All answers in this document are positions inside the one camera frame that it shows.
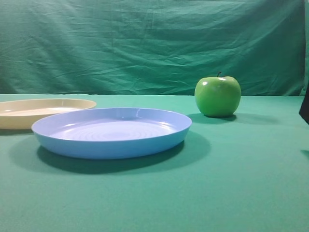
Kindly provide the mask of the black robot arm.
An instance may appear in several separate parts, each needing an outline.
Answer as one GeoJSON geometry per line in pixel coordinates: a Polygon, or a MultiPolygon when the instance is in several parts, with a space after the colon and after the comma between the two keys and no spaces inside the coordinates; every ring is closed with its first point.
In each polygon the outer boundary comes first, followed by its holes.
{"type": "Polygon", "coordinates": [[[308,86],[307,86],[307,90],[306,90],[304,99],[302,101],[302,104],[299,110],[299,115],[307,124],[309,124],[309,87],[308,86]]]}

